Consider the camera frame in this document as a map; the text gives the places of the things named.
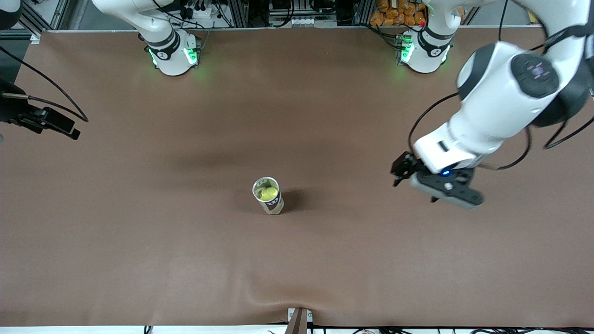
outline tennis ball can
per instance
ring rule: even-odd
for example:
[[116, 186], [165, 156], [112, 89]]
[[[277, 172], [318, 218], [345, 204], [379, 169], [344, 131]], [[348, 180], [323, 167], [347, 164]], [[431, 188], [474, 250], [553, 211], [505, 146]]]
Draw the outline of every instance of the tennis ball can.
[[279, 183], [271, 177], [258, 179], [252, 187], [252, 193], [269, 215], [278, 215], [285, 206]]

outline table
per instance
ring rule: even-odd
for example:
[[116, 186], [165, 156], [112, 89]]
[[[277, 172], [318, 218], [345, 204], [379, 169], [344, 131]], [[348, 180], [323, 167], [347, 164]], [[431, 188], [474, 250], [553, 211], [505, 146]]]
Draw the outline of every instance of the table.
[[[594, 326], [592, 130], [546, 152], [555, 128], [534, 131], [524, 162], [478, 171], [477, 210], [391, 186], [414, 120], [496, 35], [461, 29], [422, 75], [365, 29], [216, 31], [199, 69], [166, 77], [135, 33], [45, 33], [26, 61], [90, 122], [78, 141], [0, 127], [0, 324], [274, 323], [306, 307], [333, 326]], [[17, 84], [67, 102], [29, 70]], [[519, 134], [491, 161], [523, 149]], [[280, 216], [251, 194], [262, 176]]]

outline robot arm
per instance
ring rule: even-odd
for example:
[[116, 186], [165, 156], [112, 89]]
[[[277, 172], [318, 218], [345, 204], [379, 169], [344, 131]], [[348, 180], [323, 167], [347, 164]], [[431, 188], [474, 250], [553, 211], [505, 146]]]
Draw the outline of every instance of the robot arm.
[[174, 29], [167, 16], [156, 10], [173, 0], [92, 0], [97, 9], [130, 23], [148, 44], [153, 63], [167, 75], [181, 75], [198, 65], [196, 37]]
[[0, 30], [14, 26], [23, 12], [22, 0], [0, 1]]
[[539, 17], [546, 52], [497, 42], [473, 53], [457, 80], [462, 107], [414, 144], [416, 156], [405, 154], [395, 162], [397, 181], [410, 177], [434, 198], [475, 207], [482, 196], [468, 187], [474, 167], [530, 124], [560, 122], [585, 104], [591, 77], [586, 66], [591, 52], [585, 49], [594, 34], [590, 0], [514, 1]]
[[492, 4], [497, 0], [423, 0], [429, 16], [426, 26], [421, 31], [409, 30], [405, 34], [411, 37], [412, 47], [401, 61], [419, 73], [431, 73], [446, 61], [450, 42], [458, 27], [462, 6], [478, 7]]

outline green led light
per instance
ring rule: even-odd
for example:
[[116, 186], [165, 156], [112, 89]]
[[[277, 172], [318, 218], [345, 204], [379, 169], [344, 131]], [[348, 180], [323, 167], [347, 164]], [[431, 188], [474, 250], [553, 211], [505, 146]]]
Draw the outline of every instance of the green led light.
[[196, 64], [197, 62], [197, 57], [196, 57], [196, 51], [193, 49], [186, 49], [184, 48], [184, 53], [186, 54], [186, 58], [188, 58], [188, 62], [190, 64]]
[[412, 52], [415, 50], [415, 44], [410, 42], [408, 44], [408, 46], [406, 47], [406, 49], [404, 49], [404, 51], [402, 51], [402, 56], [400, 57], [400, 59], [403, 62], [408, 62], [410, 60], [410, 55], [412, 54]]
[[398, 36], [396, 36], [396, 39], [404, 41], [404, 42], [410, 42], [412, 40], [412, 37], [410, 37], [408, 35], [398, 35]]
[[153, 59], [153, 64], [154, 64], [155, 66], [158, 66], [158, 65], [157, 65], [157, 60], [154, 58], [153, 51], [151, 51], [151, 49], [149, 49], [149, 50], [148, 50], [148, 52], [150, 53], [150, 56], [151, 56], [151, 58]]
[[446, 61], [446, 58], [447, 58], [447, 52], [448, 52], [449, 50], [450, 50], [450, 47], [448, 46], [448, 47], [445, 49], [445, 51], [444, 51], [444, 56], [443, 56], [443, 58], [441, 58], [441, 62], [444, 62], [444, 61]]

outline tennis ball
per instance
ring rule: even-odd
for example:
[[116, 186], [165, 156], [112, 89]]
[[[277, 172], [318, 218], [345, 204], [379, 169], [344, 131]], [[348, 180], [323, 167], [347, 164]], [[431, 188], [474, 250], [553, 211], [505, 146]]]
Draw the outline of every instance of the tennis ball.
[[276, 190], [273, 187], [268, 187], [265, 189], [262, 189], [260, 191], [260, 199], [262, 201], [271, 201], [273, 198], [276, 197], [276, 195], [279, 193], [278, 190]]

